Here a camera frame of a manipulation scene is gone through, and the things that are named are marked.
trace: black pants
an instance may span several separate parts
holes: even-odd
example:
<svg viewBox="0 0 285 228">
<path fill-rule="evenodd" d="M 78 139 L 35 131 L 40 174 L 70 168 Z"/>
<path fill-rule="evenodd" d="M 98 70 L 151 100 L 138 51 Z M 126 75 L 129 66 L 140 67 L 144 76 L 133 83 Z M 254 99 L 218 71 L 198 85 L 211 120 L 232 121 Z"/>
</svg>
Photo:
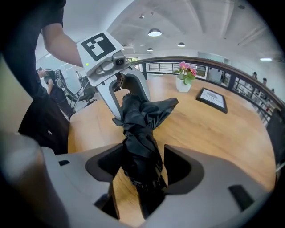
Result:
<svg viewBox="0 0 285 228">
<path fill-rule="evenodd" d="M 34 99 L 19 128 L 19 133 L 51 148 L 56 155 L 67 153 L 69 122 L 51 98 Z"/>
<path fill-rule="evenodd" d="M 57 103 L 57 105 L 68 118 L 73 114 L 73 108 L 69 105 L 69 103 L 67 102 L 67 99 L 65 99 L 62 102 Z"/>
</svg>

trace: person's arm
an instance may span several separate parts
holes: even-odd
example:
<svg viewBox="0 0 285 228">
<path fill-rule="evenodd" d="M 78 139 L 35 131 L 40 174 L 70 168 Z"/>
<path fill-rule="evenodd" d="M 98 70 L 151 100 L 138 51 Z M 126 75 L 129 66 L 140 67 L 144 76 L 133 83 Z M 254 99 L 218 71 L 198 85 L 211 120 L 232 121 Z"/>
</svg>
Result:
<svg viewBox="0 0 285 228">
<path fill-rule="evenodd" d="M 45 26 L 42 34 L 49 53 L 63 62 L 82 67 L 76 43 L 63 32 L 61 24 Z"/>
<path fill-rule="evenodd" d="M 50 93 L 52 92 L 53 89 L 53 81 L 51 79 L 49 79 L 48 81 L 48 95 L 50 95 Z"/>
</svg>

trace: picture frame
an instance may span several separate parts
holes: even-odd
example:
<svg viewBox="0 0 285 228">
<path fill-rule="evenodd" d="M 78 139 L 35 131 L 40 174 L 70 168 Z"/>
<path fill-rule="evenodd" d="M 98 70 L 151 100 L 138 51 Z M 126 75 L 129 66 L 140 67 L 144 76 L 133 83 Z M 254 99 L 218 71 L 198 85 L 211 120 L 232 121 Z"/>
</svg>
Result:
<svg viewBox="0 0 285 228">
<path fill-rule="evenodd" d="M 224 96 L 215 91 L 203 87 L 197 94 L 196 100 L 212 106 L 223 113 L 228 113 L 227 103 Z"/>
</svg>

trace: wooden handrail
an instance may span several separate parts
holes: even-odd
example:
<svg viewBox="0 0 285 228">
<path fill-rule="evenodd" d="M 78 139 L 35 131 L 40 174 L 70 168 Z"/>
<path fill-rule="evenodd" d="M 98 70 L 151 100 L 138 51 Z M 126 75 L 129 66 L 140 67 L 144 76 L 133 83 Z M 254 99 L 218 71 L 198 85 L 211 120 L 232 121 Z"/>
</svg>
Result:
<svg viewBox="0 0 285 228">
<path fill-rule="evenodd" d="M 252 84 L 255 84 L 257 88 L 261 88 L 264 90 L 267 94 L 269 94 L 271 97 L 275 98 L 277 105 L 280 108 L 285 107 L 285 103 L 275 95 L 268 87 L 264 86 L 260 81 L 256 80 L 252 76 L 248 75 L 247 73 L 229 66 L 227 64 L 217 62 L 214 60 L 209 60 L 209 59 L 203 59 L 203 58 L 197 58 L 197 57 L 189 57 L 189 56 L 166 56 L 166 57 L 155 57 L 155 58 L 148 58 L 148 59 L 141 59 L 138 61 L 132 62 L 132 65 L 138 65 L 138 64 L 146 64 L 146 63 L 158 63 L 158 62 L 163 62 L 163 61 L 185 61 L 187 63 L 192 63 L 192 64 L 198 64 L 198 65 L 204 65 L 204 66 L 210 66 L 214 67 L 217 69 L 223 69 L 232 73 L 237 74 L 240 79 L 246 79 L 247 81 L 251 81 Z"/>
</svg>

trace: flower pot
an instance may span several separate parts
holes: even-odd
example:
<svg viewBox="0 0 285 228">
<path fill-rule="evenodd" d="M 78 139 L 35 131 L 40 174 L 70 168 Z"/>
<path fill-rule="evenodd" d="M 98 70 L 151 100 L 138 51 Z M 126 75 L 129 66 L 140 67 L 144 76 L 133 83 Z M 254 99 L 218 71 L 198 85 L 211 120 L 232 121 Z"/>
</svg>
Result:
<svg viewBox="0 0 285 228">
<path fill-rule="evenodd" d="M 176 88 L 179 92 L 186 93 L 190 90 L 191 84 L 184 84 L 183 80 L 176 78 Z"/>
</svg>

